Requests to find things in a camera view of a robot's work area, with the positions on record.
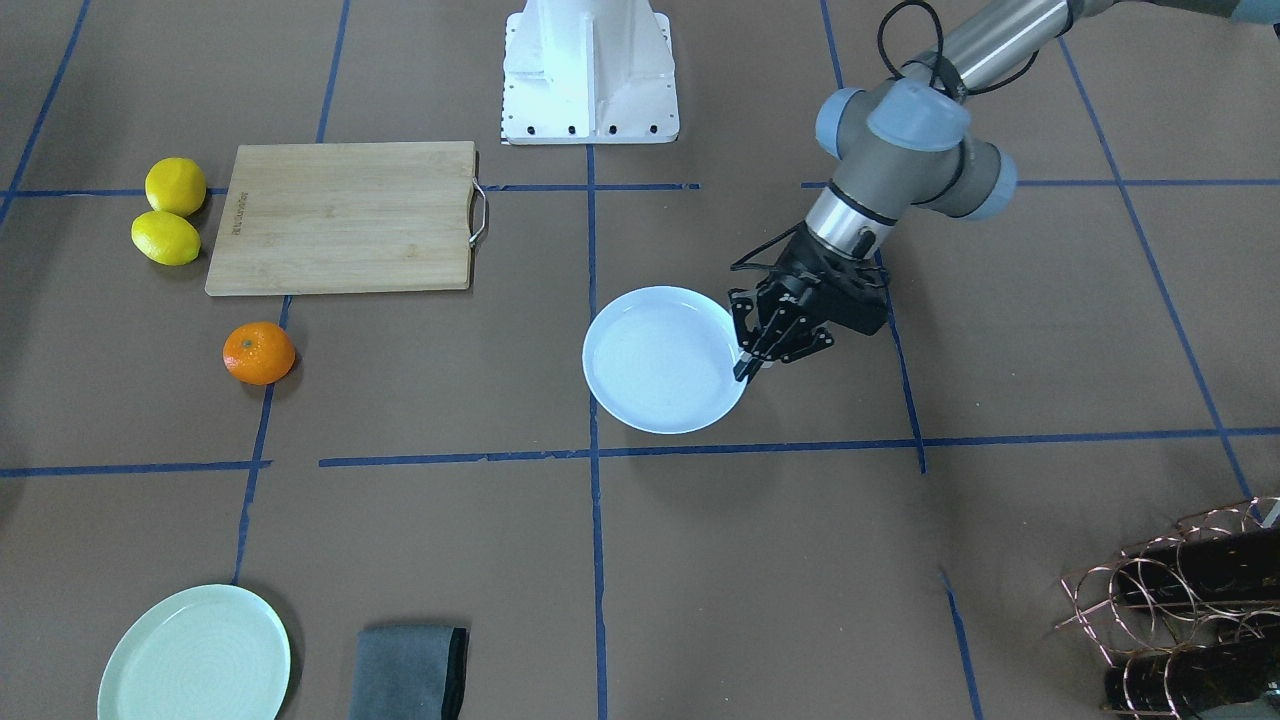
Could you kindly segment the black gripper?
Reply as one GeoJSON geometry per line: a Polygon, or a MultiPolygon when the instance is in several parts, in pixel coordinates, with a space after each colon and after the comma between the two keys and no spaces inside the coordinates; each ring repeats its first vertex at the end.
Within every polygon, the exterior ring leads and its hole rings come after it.
{"type": "Polygon", "coordinates": [[[756,251],[782,242],[763,265],[754,291],[730,291],[730,313],[740,350],[733,378],[749,383],[771,363],[795,363],[829,348],[824,322],[876,334],[888,320],[887,284],[878,266],[831,252],[806,225],[794,225],[756,251]]]}

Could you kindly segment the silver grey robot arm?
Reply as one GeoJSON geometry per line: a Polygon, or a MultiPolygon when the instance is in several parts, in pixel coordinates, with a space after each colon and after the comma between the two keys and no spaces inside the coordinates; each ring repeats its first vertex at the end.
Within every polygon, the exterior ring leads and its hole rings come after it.
{"type": "Polygon", "coordinates": [[[1015,161],[972,136],[966,101],[1020,78],[1048,42],[1107,1],[992,1],[870,90],[842,88],[815,119],[837,167],[805,218],[774,238],[772,263],[750,252],[730,313],[748,383],[772,363],[795,363],[833,343],[832,325],[876,334],[890,316],[890,277],[876,254],[914,208],[966,222],[1001,213],[1018,182],[1015,161]]]}

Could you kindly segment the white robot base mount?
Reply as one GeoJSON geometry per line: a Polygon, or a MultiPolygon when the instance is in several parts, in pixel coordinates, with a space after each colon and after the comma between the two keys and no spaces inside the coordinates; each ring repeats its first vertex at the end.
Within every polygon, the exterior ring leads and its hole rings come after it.
{"type": "Polygon", "coordinates": [[[678,138],[672,28],[649,1],[527,1],[503,37],[503,143],[678,138]]]}

